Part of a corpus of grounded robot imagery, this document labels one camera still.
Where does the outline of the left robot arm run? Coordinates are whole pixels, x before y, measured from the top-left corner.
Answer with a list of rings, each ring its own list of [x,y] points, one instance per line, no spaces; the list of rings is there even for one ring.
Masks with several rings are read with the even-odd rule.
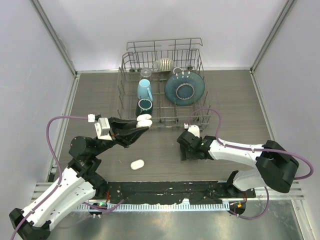
[[[139,115],[135,120],[95,114],[82,119],[94,123],[96,137],[74,137],[69,150],[72,159],[65,169],[57,165],[58,179],[28,206],[10,212],[14,229],[12,239],[19,235],[23,240],[46,240],[58,223],[76,207],[92,198],[102,199],[108,186],[96,172],[101,164],[97,156],[115,145],[128,148],[153,123],[148,113]]]

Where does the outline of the oval white charging case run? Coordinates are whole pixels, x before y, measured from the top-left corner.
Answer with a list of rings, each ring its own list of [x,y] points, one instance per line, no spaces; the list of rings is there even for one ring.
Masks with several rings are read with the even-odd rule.
[[[145,162],[142,159],[138,159],[138,160],[131,162],[130,168],[135,171],[135,170],[143,168],[144,165],[145,165]]]

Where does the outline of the small white charging case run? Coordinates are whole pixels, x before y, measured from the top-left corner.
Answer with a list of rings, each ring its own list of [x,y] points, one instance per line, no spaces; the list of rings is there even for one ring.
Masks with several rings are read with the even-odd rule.
[[[141,114],[136,118],[136,128],[144,128],[144,127],[151,127],[152,122],[152,116],[150,114]]]

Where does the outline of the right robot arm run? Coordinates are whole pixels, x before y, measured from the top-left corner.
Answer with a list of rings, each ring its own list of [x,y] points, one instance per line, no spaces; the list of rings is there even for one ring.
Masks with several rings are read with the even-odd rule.
[[[298,161],[272,140],[265,144],[248,145],[214,136],[202,138],[185,130],[177,142],[183,160],[225,160],[251,167],[246,171],[236,170],[229,176],[225,190],[233,198],[259,187],[288,193],[299,168]]]

